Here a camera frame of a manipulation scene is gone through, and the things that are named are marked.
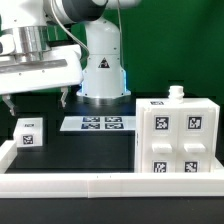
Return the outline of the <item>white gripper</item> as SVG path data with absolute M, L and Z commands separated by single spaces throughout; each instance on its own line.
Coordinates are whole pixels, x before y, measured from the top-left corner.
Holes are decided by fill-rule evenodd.
M 15 105 L 7 94 L 61 88 L 61 106 L 66 107 L 68 87 L 83 81 L 79 45 L 53 47 L 44 60 L 16 63 L 13 56 L 0 57 L 0 95 L 15 116 Z

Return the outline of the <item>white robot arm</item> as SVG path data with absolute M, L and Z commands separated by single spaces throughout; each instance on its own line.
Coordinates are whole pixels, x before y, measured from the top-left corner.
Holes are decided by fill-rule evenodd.
M 59 88 L 108 104 L 130 95 L 121 65 L 121 30 L 103 17 L 108 9 L 127 9 L 141 0 L 0 0 L 0 98 L 15 111 L 15 93 Z M 63 30 L 82 23 L 86 43 L 49 41 L 48 25 Z

